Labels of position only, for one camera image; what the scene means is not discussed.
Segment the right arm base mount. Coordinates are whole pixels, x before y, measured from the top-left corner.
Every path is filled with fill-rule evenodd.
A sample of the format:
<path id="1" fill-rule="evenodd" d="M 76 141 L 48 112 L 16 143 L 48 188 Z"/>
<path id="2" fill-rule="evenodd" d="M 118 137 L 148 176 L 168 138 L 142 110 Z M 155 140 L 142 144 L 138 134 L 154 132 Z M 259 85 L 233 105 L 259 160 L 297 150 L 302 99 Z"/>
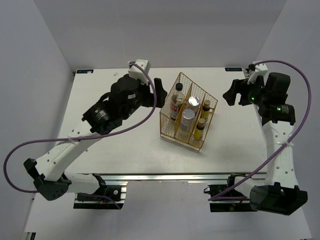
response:
<path id="1" fill-rule="evenodd" d="M 203 193 L 213 198 L 215 195 L 233 186 L 236 177 L 245 177 L 245 175 L 232 173 L 227 178 L 226 184 L 210 184 L 203 190 Z M 234 189 L 211 201 L 209 208 L 211 213 L 256 212 L 251 208 L 249 199 Z"/>

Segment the white jar silver lid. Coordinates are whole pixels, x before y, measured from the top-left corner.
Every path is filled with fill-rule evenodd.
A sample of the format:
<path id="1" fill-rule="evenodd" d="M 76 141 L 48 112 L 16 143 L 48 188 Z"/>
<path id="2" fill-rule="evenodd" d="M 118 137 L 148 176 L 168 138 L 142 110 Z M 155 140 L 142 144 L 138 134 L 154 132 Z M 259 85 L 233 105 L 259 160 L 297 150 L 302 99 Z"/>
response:
<path id="1" fill-rule="evenodd" d="M 185 133 L 190 133 L 195 119 L 195 112 L 192 109 L 186 108 L 181 115 L 180 129 Z"/>
<path id="2" fill-rule="evenodd" d="M 199 107 L 201 105 L 201 100 L 198 96 L 190 96 L 187 101 L 187 109 L 193 110 L 197 114 Z"/>

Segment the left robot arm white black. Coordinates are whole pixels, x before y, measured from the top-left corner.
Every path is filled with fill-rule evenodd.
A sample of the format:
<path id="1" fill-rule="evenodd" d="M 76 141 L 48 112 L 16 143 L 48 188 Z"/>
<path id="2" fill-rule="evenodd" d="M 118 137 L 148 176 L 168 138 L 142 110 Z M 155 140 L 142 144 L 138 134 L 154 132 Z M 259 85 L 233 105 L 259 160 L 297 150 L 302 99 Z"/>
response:
<path id="1" fill-rule="evenodd" d="M 96 200 L 106 196 L 107 185 L 99 174 L 67 173 L 66 169 L 102 136 L 120 127 L 139 107 L 162 108 L 168 93 L 160 78 L 154 79 L 154 89 L 151 93 L 149 85 L 125 74 L 83 114 L 68 138 L 45 155 L 27 159 L 23 165 L 38 193 L 48 201 L 65 193 L 90 195 Z"/>

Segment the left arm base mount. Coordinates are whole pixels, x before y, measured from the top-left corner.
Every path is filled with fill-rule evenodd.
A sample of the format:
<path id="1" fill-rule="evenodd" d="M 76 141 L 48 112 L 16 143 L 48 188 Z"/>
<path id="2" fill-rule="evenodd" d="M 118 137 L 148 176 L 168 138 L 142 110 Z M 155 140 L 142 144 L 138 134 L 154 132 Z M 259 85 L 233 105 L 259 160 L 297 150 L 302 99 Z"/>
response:
<path id="1" fill-rule="evenodd" d="M 94 193 L 78 193 L 73 204 L 74 209 L 83 210 L 121 210 L 122 186 L 108 185 L 103 178 L 94 173 L 93 176 L 98 180 L 99 188 Z"/>

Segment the dark sauce bottle red label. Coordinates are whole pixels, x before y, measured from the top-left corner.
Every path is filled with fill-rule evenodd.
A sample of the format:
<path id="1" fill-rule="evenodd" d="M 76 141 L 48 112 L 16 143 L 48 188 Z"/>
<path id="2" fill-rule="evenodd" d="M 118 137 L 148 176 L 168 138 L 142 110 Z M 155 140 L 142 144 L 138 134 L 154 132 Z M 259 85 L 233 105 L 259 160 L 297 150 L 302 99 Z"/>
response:
<path id="1" fill-rule="evenodd" d="M 170 100 L 170 113 L 169 116 L 172 120 L 176 120 L 179 114 L 179 111 L 184 104 L 185 95 L 182 92 L 183 84 L 178 82 L 175 85 L 175 90 Z"/>

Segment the small yellow bottle cork cap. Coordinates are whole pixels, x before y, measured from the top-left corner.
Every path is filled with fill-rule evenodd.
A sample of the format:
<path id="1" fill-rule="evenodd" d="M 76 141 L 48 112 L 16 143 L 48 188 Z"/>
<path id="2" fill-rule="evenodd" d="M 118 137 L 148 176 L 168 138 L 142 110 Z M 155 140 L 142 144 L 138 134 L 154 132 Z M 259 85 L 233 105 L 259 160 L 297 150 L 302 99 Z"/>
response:
<path id="1" fill-rule="evenodd" d="M 194 135 L 193 138 L 197 141 L 200 141 L 203 137 L 203 131 L 205 129 L 205 119 L 204 118 L 200 118 L 197 122 L 195 131 L 194 131 Z"/>

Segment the small brown bottle yellow label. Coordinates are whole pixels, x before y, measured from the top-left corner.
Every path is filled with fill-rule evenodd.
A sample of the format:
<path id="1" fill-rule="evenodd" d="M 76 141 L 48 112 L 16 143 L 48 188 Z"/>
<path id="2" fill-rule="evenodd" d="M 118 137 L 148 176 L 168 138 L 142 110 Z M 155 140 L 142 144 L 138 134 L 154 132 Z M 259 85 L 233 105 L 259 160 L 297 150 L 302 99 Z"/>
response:
<path id="1" fill-rule="evenodd" d="M 209 113 L 210 113 L 210 100 L 206 99 L 204 102 L 203 102 L 203 106 L 202 106 L 202 110 L 201 110 L 201 114 L 200 114 L 200 117 L 202 119 L 204 119 L 206 122 L 208 121 L 209 119 Z"/>

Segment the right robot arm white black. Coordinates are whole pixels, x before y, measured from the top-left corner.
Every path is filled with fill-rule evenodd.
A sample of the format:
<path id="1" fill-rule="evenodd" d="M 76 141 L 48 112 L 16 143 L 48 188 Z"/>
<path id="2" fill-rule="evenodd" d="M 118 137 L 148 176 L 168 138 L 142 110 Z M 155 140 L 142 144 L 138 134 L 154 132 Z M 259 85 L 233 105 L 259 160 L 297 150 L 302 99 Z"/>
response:
<path id="1" fill-rule="evenodd" d="M 233 200 L 243 195 L 249 199 L 252 210 L 285 216 L 291 215 L 308 200 L 308 193 L 299 188 L 293 145 L 289 140 L 296 122 L 294 107 L 286 103 L 290 83 L 290 76 L 272 72 L 267 80 L 259 75 L 253 83 L 247 79 L 235 79 L 223 94 L 230 106 L 240 94 L 239 105 L 257 107 L 269 160 L 262 185 L 251 177 L 233 174 L 228 178 L 226 195 Z"/>

